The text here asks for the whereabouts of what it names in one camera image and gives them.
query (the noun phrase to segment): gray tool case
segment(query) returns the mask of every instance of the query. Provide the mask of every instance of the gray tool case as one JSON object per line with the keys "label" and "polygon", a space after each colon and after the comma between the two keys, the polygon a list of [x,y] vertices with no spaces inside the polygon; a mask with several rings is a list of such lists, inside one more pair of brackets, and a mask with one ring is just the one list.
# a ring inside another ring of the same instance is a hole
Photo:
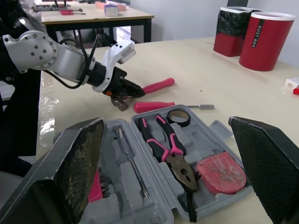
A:
{"label": "gray tool case", "polygon": [[[155,116],[161,115],[166,118],[167,113],[172,109],[184,110],[191,116],[188,126],[181,128],[176,123],[171,126],[185,146],[187,150],[185,160],[194,171],[197,162],[224,151],[228,152],[243,168],[239,157],[224,143],[232,135],[231,131],[219,121],[214,121],[211,126],[207,126],[184,105],[135,115],[130,124],[122,119],[108,121],[102,137],[98,167],[111,179],[110,196],[89,203],[82,216],[81,224],[172,224],[174,223],[172,210],[177,210],[183,220],[189,220],[183,187],[174,178],[165,162],[157,162],[151,148],[143,140],[137,128],[137,120],[145,118],[154,138],[169,149],[168,138],[155,121]],[[148,198],[143,196],[134,170],[120,149],[115,134],[119,128],[124,132],[135,155],[135,163],[149,192]],[[213,195],[201,179],[198,180],[198,186],[197,192],[193,194],[197,220],[252,192],[248,180],[245,187],[233,195]]]}

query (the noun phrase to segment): pink pliers handle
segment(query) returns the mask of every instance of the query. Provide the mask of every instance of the pink pliers handle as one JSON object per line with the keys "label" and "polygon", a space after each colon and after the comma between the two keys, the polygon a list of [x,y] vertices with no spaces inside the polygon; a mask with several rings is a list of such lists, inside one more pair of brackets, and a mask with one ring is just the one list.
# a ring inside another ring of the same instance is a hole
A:
{"label": "pink pliers handle", "polygon": [[182,145],[182,143],[178,140],[176,133],[174,132],[174,129],[170,126],[168,122],[166,122],[160,115],[156,116],[157,123],[163,128],[165,131],[169,145],[170,145],[170,153],[171,154],[186,154],[186,149]]}

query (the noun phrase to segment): red bin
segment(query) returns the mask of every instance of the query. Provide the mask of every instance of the red bin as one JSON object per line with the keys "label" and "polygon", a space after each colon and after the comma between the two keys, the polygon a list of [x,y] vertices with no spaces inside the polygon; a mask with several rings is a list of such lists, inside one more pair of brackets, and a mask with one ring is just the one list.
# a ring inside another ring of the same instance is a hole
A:
{"label": "red bin", "polygon": [[221,7],[218,14],[214,51],[234,57],[241,54],[251,12],[247,7]]}
{"label": "red bin", "polygon": [[295,18],[295,15],[283,13],[252,13],[240,64],[257,71],[272,70]]}

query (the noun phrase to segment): wooden table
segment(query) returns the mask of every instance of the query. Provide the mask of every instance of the wooden table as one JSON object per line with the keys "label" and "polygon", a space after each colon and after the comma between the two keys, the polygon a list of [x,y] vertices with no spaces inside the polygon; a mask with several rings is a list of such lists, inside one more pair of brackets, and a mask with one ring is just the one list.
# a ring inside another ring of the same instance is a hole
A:
{"label": "wooden table", "polygon": [[[43,5],[53,5],[54,2],[43,2]],[[58,11],[42,12],[42,24],[47,28],[49,36],[57,41],[56,31],[109,28],[109,35],[113,37],[113,27],[143,26],[144,42],[151,42],[151,19],[153,15],[128,7],[120,16],[105,16],[104,10],[95,4],[67,2],[68,9],[83,9],[86,15],[61,15]]]}
{"label": "wooden table", "polygon": [[[239,57],[225,57],[213,51],[213,38],[152,42],[135,45],[137,55],[123,65],[127,79],[140,86],[172,77],[174,86],[145,95],[140,101],[164,101],[177,104],[214,104],[216,110],[193,111],[210,125],[215,119],[227,128],[230,116],[259,120],[279,127],[297,146],[298,122],[294,122],[299,111],[299,97],[283,88],[285,80],[297,77],[299,69],[278,62],[270,72],[246,69],[238,63]],[[95,51],[101,60],[106,48]],[[125,119],[130,121],[135,114],[133,103],[120,112],[110,98],[96,93],[87,84],[70,90],[47,74],[43,74],[41,100],[52,104],[53,114],[46,127],[55,128],[56,133],[83,120],[103,117],[105,120]],[[226,144],[239,155],[234,137]],[[183,221],[176,217],[176,224]],[[259,199],[254,193],[229,207],[213,213],[199,221],[200,224],[271,224]]]}

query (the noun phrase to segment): pliers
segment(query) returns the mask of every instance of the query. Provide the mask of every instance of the pliers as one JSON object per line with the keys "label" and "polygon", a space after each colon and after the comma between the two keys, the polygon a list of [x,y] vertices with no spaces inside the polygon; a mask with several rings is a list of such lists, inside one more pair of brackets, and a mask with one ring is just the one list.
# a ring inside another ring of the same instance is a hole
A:
{"label": "pliers", "polygon": [[157,123],[163,128],[168,137],[170,151],[161,145],[150,133],[145,118],[138,119],[139,130],[143,139],[153,150],[153,155],[158,162],[166,162],[175,179],[182,185],[185,191],[195,192],[198,188],[195,174],[190,164],[184,160],[186,149],[178,140],[173,128],[160,115],[156,116]]}

